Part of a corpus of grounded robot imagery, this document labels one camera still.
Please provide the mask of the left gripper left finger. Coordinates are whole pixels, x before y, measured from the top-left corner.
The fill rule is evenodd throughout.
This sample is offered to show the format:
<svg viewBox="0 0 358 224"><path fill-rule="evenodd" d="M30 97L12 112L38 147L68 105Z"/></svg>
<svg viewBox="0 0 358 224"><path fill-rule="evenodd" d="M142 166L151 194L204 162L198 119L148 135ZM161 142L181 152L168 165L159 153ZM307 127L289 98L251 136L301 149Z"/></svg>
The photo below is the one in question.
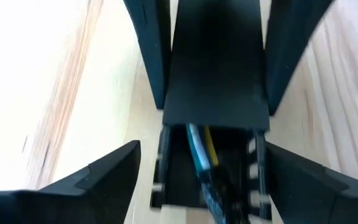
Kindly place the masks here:
<svg viewBox="0 0 358 224"><path fill-rule="evenodd" d="M0 191L0 224L123 224L140 158L130 141L40 190Z"/></svg>

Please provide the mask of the black cable bundle sleeve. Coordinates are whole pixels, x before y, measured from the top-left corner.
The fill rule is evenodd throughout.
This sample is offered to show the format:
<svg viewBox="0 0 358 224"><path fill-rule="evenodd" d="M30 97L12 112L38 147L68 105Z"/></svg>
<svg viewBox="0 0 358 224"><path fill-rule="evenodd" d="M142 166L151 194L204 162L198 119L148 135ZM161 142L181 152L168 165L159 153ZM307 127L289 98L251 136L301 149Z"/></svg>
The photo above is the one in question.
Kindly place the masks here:
<svg viewBox="0 0 358 224"><path fill-rule="evenodd" d="M250 224L244 203L221 166L199 173L201 193L215 224Z"/></svg>

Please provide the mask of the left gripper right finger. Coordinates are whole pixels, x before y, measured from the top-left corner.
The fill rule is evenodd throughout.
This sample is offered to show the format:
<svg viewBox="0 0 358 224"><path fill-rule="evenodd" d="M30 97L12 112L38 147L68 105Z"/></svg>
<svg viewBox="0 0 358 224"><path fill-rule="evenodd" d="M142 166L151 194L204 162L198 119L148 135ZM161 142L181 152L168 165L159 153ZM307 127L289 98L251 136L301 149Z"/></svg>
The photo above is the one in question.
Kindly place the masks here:
<svg viewBox="0 0 358 224"><path fill-rule="evenodd" d="M267 143L268 191L285 224L358 224L358 179Z"/></svg>

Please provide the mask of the black raceway cover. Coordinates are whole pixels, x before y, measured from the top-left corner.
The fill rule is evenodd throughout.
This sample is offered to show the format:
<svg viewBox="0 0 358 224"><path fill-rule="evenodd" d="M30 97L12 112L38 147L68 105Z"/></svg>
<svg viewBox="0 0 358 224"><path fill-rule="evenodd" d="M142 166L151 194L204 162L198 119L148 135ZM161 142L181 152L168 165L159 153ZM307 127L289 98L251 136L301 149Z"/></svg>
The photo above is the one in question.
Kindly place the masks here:
<svg viewBox="0 0 358 224"><path fill-rule="evenodd" d="M266 131L259 0L179 0L166 125Z"/></svg>

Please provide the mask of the black slotted cable raceway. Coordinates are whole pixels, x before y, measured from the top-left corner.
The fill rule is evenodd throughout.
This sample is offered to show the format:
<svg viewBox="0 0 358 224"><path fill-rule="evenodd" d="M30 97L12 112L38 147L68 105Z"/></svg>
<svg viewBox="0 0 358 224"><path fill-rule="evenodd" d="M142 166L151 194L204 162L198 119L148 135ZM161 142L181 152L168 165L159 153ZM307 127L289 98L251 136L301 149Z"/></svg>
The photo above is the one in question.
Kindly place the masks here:
<svg viewBox="0 0 358 224"><path fill-rule="evenodd" d="M249 221L272 219L265 168L265 136L233 128L165 126L160 133L150 206L175 205L207 209L199 173L221 166L244 203Z"/></svg>

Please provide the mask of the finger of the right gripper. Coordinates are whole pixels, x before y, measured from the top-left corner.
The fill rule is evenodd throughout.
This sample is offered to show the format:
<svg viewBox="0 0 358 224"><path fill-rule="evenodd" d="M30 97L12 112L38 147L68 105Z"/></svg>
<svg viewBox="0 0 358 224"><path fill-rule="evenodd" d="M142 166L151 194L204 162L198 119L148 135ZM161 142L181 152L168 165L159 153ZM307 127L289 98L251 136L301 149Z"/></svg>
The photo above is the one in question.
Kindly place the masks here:
<svg viewBox="0 0 358 224"><path fill-rule="evenodd" d="M156 108L165 104L171 59L170 0L123 0L132 19Z"/></svg>
<svg viewBox="0 0 358 224"><path fill-rule="evenodd" d="M272 0L267 27L266 85L275 114L319 21L334 0Z"/></svg>

